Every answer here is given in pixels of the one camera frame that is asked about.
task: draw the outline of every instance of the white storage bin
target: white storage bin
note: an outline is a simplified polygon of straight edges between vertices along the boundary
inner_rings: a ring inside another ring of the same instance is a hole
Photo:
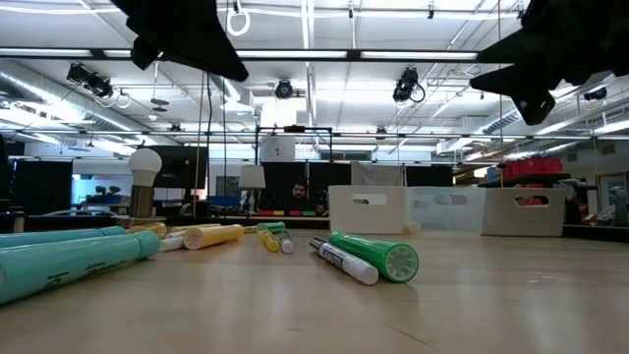
[[[564,190],[487,189],[483,234],[560,237],[565,211]],[[521,206],[519,199],[546,198],[545,206]]]
[[[406,188],[330,186],[330,230],[357,234],[401,234]]]
[[[485,188],[477,187],[407,188],[407,217],[422,230],[480,234],[485,194]]]

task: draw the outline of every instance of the light bulb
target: light bulb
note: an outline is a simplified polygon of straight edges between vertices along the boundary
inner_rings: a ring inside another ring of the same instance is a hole
[[[152,187],[161,169],[161,157],[150,148],[141,148],[129,158],[129,168],[134,175],[134,186]]]

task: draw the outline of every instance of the desk lamp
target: desk lamp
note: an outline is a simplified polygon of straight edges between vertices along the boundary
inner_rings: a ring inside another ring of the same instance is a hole
[[[129,216],[149,218],[153,210],[153,182],[161,169],[161,157],[151,149],[141,148],[129,158],[129,168],[134,175]]]
[[[243,166],[240,170],[240,181],[238,182],[238,188],[247,189],[247,199],[243,204],[243,209],[249,209],[245,206],[249,205],[249,197],[252,189],[261,190],[266,188],[264,181],[264,167],[257,165]],[[257,198],[254,198],[253,210],[249,209],[249,212],[256,210]]]

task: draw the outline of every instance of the white marker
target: white marker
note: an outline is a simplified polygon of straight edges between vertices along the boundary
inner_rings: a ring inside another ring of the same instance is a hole
[[[176,251],[184,248],[183,237],[173,237],[159,241],[159,252]]]
[[[295,246],[293,246],[293,241],[291,241],[291,237],[288,236],[288,232],[282,231],[277,235],[279,239],[280,247],[282,248],[282,252],[289,254],[293,253]]]
[[[320,256],[327,259],[333,265],[340,267],[346,273],[352,275],[365,285],[374,285],[377,282],[377,269],[373,265],[354,257],[347,252],[330,245],[329,243],[313,238],[313,246]]]

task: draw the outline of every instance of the lamp shade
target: lamp shade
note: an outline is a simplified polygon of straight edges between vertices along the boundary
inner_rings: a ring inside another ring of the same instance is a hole
[[[266,188],[266,183],[264,182],[264,167],[256,165],[243,166],[240,170],[238,187],[244,189]]]

